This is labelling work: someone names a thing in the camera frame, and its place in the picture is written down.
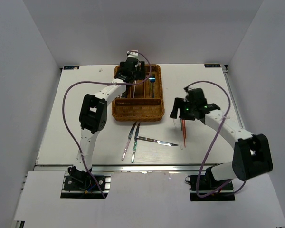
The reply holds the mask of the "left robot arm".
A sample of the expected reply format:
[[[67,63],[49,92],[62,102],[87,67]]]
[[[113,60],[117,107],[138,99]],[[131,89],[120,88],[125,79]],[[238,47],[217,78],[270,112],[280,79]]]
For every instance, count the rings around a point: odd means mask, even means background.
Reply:
[[[93,95],[86,94],[83,98],[79,114],[81,128],[80,141],[77,141],[67,125],[65,101],[71,88],[88,82],[75,83],[65,92],[62,103],[62,116],[67,131],[78,146],[78,154],[71,172],[83,172],[76,175],[74,181],[79,189],[85,190],[91,184],[91,178],[85,173],[91,173],[95,143],[99,133],[106,125],[108,105],[115,98],[125,93],[129,87],[137,84],[139,80],[143,81],[145,79],[145,62],[139,61],[136,57],[129,57],[126,61],[120,63],[120,67],[110,83],[94,82],[95,84],[104,85],[104,88]]]

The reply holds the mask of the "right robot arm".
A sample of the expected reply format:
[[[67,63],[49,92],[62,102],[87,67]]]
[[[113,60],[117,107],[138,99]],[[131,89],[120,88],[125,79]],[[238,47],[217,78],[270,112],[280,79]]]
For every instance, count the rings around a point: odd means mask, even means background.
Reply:
[[[228,120],[221,108],[209,104],[201,88],[187,89],[185,98],[175,98],[170,118],[195,121],[215,130],[233,149],[231,162],[206,169],[202,181],[212,190],[225,181],[239,179],[247,181],[273,170],[268,138],[264,134],[253,134],[232,120]]]

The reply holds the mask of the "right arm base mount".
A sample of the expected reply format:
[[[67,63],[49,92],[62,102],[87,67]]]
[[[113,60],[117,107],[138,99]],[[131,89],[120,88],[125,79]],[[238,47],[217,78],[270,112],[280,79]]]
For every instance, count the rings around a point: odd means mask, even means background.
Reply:
[[[211,195],[201,198],[196,194],[197,175],[187,176],[185,183],[190,186],[190,200],[191,202],[219,202],[219,201],[235,201],[235,194],[232,182],[229,182],[223,188],[215,191]],[[214,189],[224,184],[226,180],[213,183],[208,181],[204,175],[201,175],[199,182],[199,194],[207,194]]]

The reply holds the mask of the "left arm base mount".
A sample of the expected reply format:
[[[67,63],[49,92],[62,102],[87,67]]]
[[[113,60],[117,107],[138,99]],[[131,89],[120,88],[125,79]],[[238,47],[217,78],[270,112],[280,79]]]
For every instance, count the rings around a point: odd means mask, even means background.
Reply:
[[[105,199],[110,188],[111,177],[96,174],[94,178],[86,171],[68,167],[64,177],[61,199]]]

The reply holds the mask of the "blue fork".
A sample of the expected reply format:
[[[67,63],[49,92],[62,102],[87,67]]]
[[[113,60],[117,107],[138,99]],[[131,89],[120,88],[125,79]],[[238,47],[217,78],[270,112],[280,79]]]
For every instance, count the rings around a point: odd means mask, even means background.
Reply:
[[[155,74],[152,74],[149,77],[149,82],[150,82],[150,97],[154,98],[154,83],[155,83]]]

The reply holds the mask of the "long orange chopstick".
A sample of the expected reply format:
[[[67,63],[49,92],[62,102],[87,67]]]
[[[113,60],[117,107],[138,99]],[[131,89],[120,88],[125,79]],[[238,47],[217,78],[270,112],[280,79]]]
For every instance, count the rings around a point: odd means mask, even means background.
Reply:
[[[184,141],[184,148],[186,148],[186,123],[185,120],[182,119],[182,131],[183,131],[183,141]]]

